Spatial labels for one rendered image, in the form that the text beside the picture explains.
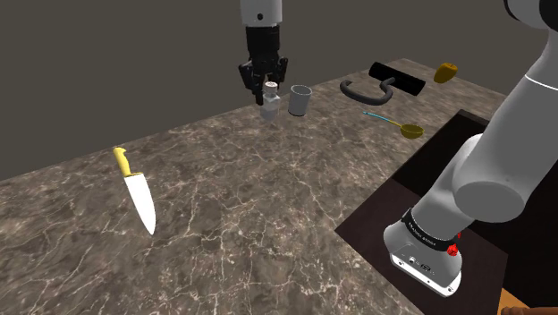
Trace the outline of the yellow bell pepper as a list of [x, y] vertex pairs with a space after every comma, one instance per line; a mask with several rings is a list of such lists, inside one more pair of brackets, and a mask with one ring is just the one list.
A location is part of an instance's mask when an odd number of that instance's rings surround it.
[[439, 84], [451, 80], [457, 73], [458, 67], [455, 64], [443, 63], [435, 72], [433, 81]]

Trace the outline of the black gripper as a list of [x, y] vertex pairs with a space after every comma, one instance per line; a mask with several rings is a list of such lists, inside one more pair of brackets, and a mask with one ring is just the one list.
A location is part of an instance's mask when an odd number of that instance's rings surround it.
[[255, 97], [259, 106], [263, 105], [263, 88], [265, 76], [258, 74], [252, 64], [276, 64], [273, 72], [273, 81], [277, 84], [284, 82], [289, 60], [281, 56], [280, 26], [273, 27], [246, 27], [247, 49], [249, 61], [238, 66], [243, 84]]

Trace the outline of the grey cup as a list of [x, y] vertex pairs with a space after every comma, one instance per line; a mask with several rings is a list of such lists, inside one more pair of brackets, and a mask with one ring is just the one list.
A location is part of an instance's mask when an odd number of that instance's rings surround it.
[[294, 116], [304, 116], [309, 107], [312, 89], [305, 85], [292, 85], [288, 112]]

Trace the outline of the dark robot stand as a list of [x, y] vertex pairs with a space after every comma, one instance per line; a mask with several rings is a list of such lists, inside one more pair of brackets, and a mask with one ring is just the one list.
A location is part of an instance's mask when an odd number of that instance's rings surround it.
[[335, 230], [424, 315], [499, 315], [502, 290], [530, 307], [558, 306], [558, 163], [520, 216], [501, 224], [476, 221], [463, 230], [462, 279], [455, 294], [444, 298], [389, 259], [385, 228], [426, 193], [462, 143], [487, 123], [460, 110]]

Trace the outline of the clear glass shaker bottle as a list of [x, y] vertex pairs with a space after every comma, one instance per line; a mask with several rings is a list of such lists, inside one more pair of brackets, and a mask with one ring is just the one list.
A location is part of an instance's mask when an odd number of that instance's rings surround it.
[[263, 105], [260, 107], [261, 117], [272, 122], [279, 113], [281, 98], [278, 95], [278, 84], [273, 81], [267, 81], [263, 86]]

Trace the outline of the yellow-handled chef knife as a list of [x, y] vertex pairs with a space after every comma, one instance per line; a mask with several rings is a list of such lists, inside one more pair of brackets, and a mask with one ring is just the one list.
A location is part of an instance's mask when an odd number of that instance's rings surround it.
[[113, 148], [114, 157], [131, 195], [134, 207], [147, 231], [153, 235], [156, 229], [156, 210], [147, 179], [143, 173], [133, 173], [131, 171], [125, 152], [124, 148]]

